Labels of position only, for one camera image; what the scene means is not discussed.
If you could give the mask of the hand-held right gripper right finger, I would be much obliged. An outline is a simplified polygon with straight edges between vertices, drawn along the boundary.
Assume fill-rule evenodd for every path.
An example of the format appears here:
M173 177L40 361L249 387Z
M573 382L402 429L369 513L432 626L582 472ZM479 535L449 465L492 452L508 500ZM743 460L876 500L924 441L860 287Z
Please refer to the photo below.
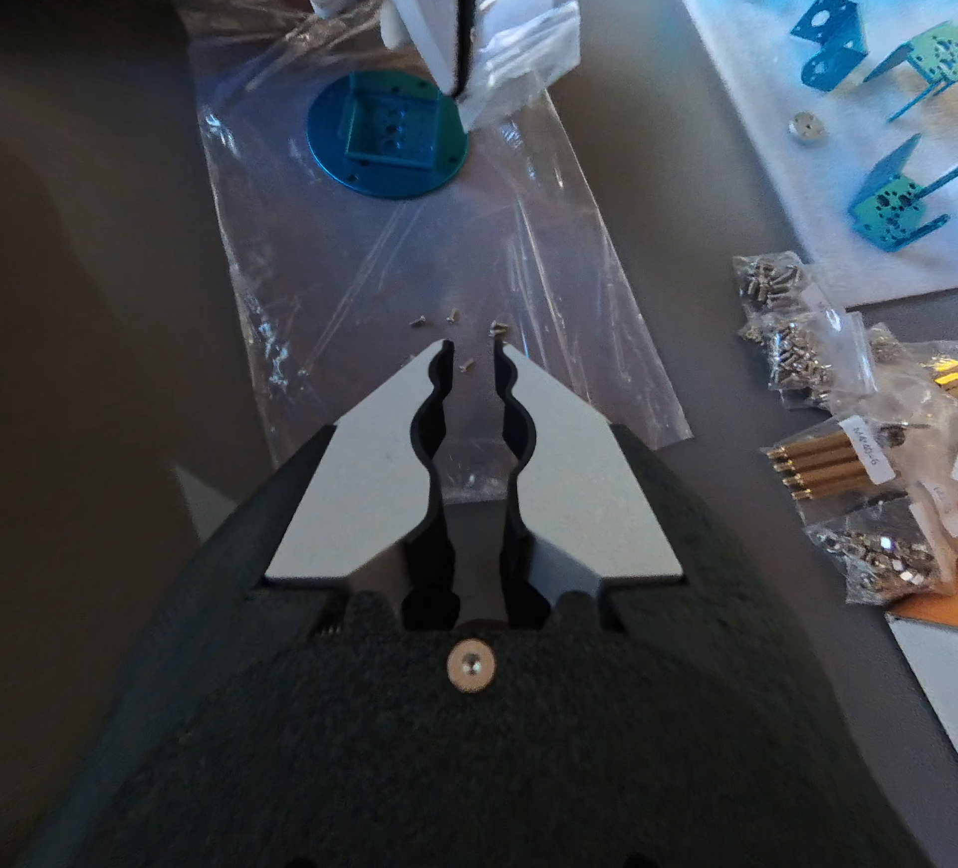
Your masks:
M513 456L499 576L513 629L540 629L562 596L681 583L677 553L603 415L499 340L494 382Z

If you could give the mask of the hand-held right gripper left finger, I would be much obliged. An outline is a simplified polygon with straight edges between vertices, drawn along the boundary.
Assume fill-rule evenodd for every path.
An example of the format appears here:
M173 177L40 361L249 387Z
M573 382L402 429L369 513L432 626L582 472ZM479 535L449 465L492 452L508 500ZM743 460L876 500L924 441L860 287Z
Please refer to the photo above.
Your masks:
M326 448L264 572L269 586L375 592L411 630L448 630L461 601L435 457L454 345L433 342L325 427Z

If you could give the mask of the blue square servo bracket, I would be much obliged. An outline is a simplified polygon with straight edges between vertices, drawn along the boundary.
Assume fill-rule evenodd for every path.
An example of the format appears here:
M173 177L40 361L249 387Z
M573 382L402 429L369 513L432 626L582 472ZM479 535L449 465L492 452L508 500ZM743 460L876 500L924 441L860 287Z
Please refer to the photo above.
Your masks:
M347 95L348 159L415 170L434 166L444 98L434 84L404 71L354 71Z

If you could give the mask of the blue round base plate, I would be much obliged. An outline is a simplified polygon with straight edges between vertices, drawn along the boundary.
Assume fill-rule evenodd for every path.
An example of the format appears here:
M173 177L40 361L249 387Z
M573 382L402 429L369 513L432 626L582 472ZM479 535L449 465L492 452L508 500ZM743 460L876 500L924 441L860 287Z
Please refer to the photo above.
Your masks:
M433 193L450 182L466 160L470 138L462 126L456 103L443 93L437 153L431 169L361 164L346 157L345 106L352 72L324 88L308 108L305 135L317 164L330 178L347 189L376 199L415 199Z

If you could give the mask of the grey desk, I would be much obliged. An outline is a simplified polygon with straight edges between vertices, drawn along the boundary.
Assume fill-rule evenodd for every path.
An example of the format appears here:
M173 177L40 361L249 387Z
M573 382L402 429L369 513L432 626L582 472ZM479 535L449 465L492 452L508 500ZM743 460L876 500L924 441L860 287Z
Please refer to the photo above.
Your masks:
M758 452L736 254L791 248L681 0L580 0L558 115L694 438L661 457L816 649L882 790L956 866L956 757ZM65 789L174 578L270 475L172 0L2 0L2 866Z

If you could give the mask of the large clear plastic bag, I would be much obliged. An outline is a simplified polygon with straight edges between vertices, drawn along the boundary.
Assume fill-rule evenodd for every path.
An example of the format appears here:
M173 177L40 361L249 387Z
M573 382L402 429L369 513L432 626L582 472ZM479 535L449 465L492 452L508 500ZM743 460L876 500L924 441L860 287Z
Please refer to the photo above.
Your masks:
M258 412L276 466L429 344L454 345L451 503L504 497L490 323L653 450L692 430L553 101L474 131L451 184L377 200L307 147L308 106L355 70L425 71L381 47L376 5L334 21L276 0L174 0ZM459 321L448 324L453 308ZM425 315L428 324L412 328ZM461 372L469 358L475 365Z

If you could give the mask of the bag of brass standoffs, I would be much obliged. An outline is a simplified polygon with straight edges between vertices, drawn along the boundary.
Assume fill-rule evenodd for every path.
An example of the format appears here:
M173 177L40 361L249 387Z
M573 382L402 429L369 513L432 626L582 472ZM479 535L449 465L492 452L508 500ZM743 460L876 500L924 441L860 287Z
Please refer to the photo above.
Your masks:
M855 412L795 433L760 454L801 513L853 509L903 494L893 452L908 431L906 422Z

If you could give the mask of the bag of silver nuts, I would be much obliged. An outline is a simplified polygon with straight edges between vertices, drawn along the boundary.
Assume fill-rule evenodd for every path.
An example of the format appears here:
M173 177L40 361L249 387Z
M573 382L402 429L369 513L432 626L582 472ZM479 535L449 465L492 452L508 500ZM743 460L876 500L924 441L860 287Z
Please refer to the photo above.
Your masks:
M846 601L887 607L956 593L956 548L926 505L903 496L804 527L844 575Z

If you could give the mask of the clear bag with white label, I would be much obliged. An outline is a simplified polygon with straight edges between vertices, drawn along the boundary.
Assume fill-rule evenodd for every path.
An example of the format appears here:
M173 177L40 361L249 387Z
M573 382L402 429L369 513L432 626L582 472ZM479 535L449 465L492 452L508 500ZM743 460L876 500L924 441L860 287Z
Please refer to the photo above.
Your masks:
M904 483L924 490L945 531L956 539L956 428L943 421L900 422L882 427L880 436Z

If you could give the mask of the white foam sheet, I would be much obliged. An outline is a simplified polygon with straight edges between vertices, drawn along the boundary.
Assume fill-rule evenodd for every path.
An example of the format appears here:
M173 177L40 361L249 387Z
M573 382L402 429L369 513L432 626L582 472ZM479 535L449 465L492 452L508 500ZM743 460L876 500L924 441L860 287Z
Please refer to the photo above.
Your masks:
M907 40L956 22L957 0L852 1L868 55L822 93L800 79L818 46L789 34L814 0L683 0L822 287L847 307L956 290L956 180L925 200L925 220L949 214L950 221L897 253L855 233L847 208L875 164L915 134L922 138L907 176L927 186L956 167L956 85L888 123L925 82L905 63L863 80ZM824 141L790 137L787 123L800 111L822 120Z

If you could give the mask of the blue perforated U bracket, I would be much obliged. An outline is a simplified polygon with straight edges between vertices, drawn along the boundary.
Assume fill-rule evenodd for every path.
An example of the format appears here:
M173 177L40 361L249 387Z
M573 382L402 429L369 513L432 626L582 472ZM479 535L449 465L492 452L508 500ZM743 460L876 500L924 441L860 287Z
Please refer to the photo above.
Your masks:
M921 134L915 134L881 158L847 208L854 232L885 253L902 251L951 219L949 214L943 214L925 220L925 200L957 178L957 167L927 186L904 171L921 138Z

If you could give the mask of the teal perforated bracket with legs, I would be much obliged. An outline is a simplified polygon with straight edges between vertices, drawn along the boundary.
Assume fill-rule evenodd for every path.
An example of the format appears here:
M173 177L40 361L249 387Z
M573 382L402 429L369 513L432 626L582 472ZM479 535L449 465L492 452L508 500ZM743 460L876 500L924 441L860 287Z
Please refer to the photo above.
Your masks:
M925 87L904 106L887 118L888 123L900 119L914 106L946 92L957 83L957 23L946 21L907 40L886 56L865 76L867 83L907 64L925 82Z

